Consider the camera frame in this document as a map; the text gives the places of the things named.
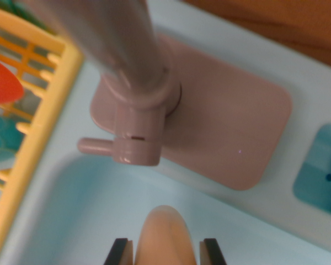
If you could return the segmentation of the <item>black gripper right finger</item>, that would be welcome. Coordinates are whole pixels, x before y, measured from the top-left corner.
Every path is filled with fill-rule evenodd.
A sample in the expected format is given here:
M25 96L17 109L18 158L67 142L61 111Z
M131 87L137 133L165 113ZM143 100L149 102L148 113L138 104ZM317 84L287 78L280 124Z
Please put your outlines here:
M201 265L227 265L215 238L205 238L200 241L199 249Z

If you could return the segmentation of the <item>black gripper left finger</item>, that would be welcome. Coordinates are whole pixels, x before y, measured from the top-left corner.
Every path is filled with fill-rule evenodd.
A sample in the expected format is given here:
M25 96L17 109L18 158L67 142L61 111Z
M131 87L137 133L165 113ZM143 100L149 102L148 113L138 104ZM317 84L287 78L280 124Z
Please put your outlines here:
M104 265L133 265L133 241L116 238L104 262Z

